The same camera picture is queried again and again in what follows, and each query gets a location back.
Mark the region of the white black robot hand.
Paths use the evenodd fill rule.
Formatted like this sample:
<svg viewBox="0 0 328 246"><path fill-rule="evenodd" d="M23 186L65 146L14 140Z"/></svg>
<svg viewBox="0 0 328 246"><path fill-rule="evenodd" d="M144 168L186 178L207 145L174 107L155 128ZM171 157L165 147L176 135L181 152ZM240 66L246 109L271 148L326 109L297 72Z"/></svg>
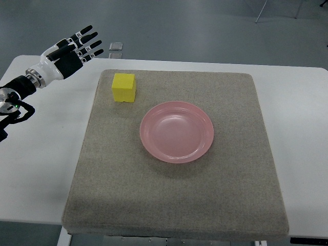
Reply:
<svg viewBox="0 0 328 246"><path fill-rule="evenodd" d="M89 33L93 26L89 25L68 38L64 38L44 51L38 64L26 70L26 77L36 88L44 88L55 80L63 80L83 65L104 52L96 50L101 41L92 42L97 32Z"/></svg>

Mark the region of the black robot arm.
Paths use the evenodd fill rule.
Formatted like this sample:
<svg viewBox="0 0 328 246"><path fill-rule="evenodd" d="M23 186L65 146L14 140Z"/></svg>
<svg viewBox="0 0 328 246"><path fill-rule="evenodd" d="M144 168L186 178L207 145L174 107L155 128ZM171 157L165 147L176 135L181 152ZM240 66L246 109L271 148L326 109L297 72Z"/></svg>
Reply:
<svg viewBox="0 0 328 246"><path fill-rule="evenodd" d="M23 100L34 94L39 81L32 75L21 75L1 87L1 141L7 138L5 128L29 119L35 108Z"/></svg>

